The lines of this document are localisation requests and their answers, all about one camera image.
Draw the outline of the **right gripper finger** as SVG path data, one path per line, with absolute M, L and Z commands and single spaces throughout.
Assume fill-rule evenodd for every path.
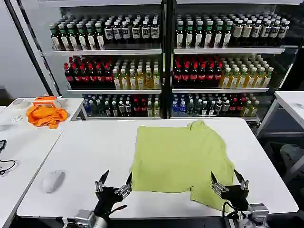
M 220 182 L 217 181 L 213 172 L 211 173 L 211 188 L 214 190 L 216 194 L 222 194 L 224 192 L 228 192 L 228 188 L 222 185 Z
M 236 170 L 234 170 L 235 176 L 240 183 L 240 188 L 242 190 L 248 190 L 249 180 L 245 180 L 243 176 Z

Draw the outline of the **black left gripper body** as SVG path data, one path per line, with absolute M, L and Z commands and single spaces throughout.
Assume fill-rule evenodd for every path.
M 126 205 L 122 205 L 113 209 L 114 204 L 122 202 L 124 198 L 115 194 L 115 191 L 119 188 L 115 187 L 103 187 L 102 192 L 96 192 L 98 203 L 94 209 L 96 216 L 110 216 L 112 213 L 126 208 Z

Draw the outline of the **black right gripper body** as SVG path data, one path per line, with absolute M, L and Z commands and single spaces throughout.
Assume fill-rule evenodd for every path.
M 233 207 L 239 211 L 247 211 L 249 203 L 247 201 L 247 196 L 249 190 L 241 188 L 240 185 L 226 186 L 226 190 L 221 192 L 220 196 L 224 200 L 228 200 Z

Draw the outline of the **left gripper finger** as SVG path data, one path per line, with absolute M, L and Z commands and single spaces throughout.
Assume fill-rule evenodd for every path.
M 96 192 L 102 192 L 104 184 L 106 182 L 107 176 L 109 174 L 109 170 L 107 170 L 99 179 L 99 181 L 95 181 L 95 191 Z
M 132 172 L 129 174 L 126 183 L 119 189 L 115 191 L 115 194 L 121 196 L 122 198 L 126 198 L 130 192 L 132 191 Z

